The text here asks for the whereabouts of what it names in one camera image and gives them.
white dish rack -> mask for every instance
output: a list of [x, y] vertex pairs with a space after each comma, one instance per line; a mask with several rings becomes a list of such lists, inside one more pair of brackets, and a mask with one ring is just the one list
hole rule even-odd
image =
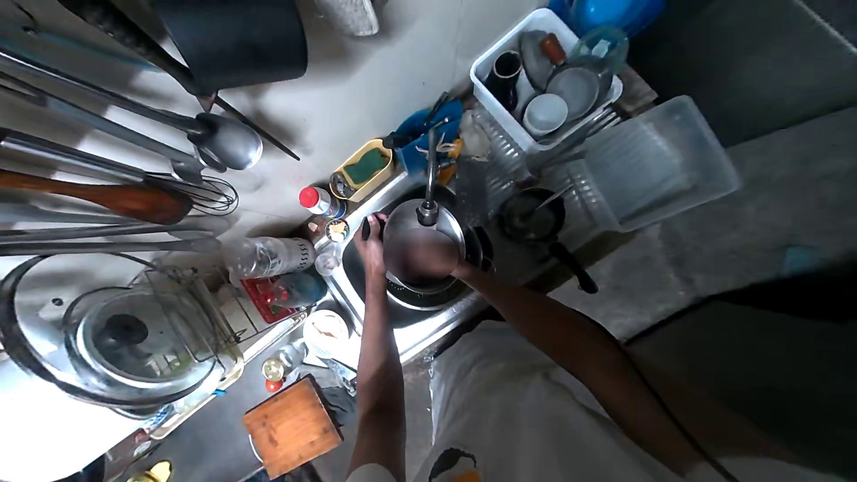
[[[572, 32], [568, 26], [560, 20], [560, 17], [549, 9], [537, 9], [526, 16], [518, 25], [504, 35], [500, 40], [492, 45], [485, 53], [483, 53], [470, 67], [470, 80], [473, 82], [473, 93], [476, 98], [485, 106], [488, 114], [493, 117], [498, 124], [509, 134], [509, 136], [528, 154], [548, 151], [561, 144], [568, 136], [576, 130], [586, 125], [590, 120], [602, 113], [605, 106], [615, 102], [622, 94], [622, 81], [616, 75], [613, 76], [613, 83], [610, 85], [610, 92], [607, 99], [598, 105], [589, 115], [580, 118], [577, 122], [565, 125], [550, 136], [546, 136], [541, 140], [534, 139], [528, 133], [524, 126], [510, 114], [500, 102], [488, 91], [485, 84], [482, 83], [488, 77], [491, 71], [491, 66], [494, 60], [503, 52], [518, 50], [519, 37], [522, 32], [530, 32], [533, 30], [542, 30], [547, 33], [554, 33], [562, 44], [566, 55], [571, 52], [575, 44], [578, 43], [578, 36]], [[526, 76], [526, 71], [522, 72], [518, 77], [518, 107], [515, 112], [523, 109], [527, 100], [536, 93], [536, 89], [530, 84], [529, 78]]]

white shirt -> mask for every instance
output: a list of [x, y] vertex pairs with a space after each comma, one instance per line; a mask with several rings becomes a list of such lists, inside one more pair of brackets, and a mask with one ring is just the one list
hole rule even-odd
[[[417, 482], [680, 480], [628, 439], [580, 381], [507, 323], [481, 323], [432, 370], [434, 446]], [[830, 479], [764, 462], [762, 479]], [[710, 467], [689, 479], [722, 480]], [[394, 479], [367, 464], [346, 482]]]

wooden spoon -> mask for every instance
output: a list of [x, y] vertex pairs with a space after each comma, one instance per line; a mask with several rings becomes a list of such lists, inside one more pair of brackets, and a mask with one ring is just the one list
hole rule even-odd
[[176, 224], [194, 203], [180, 193], [141, 185], [76, 184], [0, 169], [0, 187], [37, 190], [94, 202], [114, 213], [161, 225]]

red bottle cap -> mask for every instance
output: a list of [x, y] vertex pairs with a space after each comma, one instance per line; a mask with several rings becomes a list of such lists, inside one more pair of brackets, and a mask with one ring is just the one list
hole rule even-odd
[[314, 187], [309, 186], [305, 187], [301, 190], [301, 194], [297, 196], [298, 201], [300, 201], [301, 206], [309, 209], [319, 203], [319, 191], [315, 190]]

person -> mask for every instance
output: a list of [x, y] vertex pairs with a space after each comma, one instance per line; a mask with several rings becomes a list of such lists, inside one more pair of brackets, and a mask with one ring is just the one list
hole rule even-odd
[[[404, 381], [376, 215], [385, 219], [370, 215], [369, 238], [356, 238], [366, 310], [347, 482], [405, 481]], [[606, 329], [466, 262], [453, 265], [506, 322], [481, 323], [434, 361], [434, 443], [415, 480], [673, 480], [698, 466], [711, 475], [710, 458]]]

